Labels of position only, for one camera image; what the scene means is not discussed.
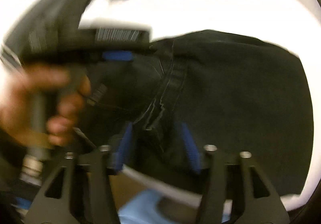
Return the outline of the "person's left hand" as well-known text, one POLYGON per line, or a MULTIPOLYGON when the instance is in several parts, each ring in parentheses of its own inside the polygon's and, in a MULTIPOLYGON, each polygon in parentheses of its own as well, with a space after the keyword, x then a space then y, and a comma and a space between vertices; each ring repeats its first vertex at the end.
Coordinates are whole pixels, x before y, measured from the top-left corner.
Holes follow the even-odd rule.
MULTIPOLYGON (((69 82, 70 75, 66 68, 41 63, 9 73, 1 93, 1 128, 17 144, 32 145, 34 133, 29 116, 33 95, 56 91, 69 82)), ((78 89, 60 100, 57 114, 46 123, 49 143, 64 146, 72 139, 73 128, 90 91, 90 81, 87 76, 83 76, 78 89)))

